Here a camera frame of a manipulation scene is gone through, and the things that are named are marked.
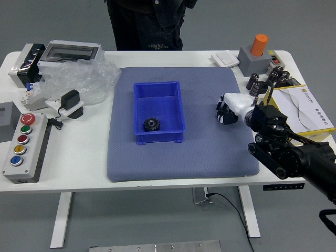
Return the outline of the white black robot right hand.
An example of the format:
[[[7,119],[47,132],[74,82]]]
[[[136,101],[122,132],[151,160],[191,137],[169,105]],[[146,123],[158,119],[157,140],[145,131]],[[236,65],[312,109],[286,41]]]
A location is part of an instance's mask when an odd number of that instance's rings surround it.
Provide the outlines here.
[[[217,119],[223,125],[236,123],[239,118],[250,126],[250,118],[252,116],[254,106],[253,99],[250,95],[241,93],[225,93],[218,101]]]

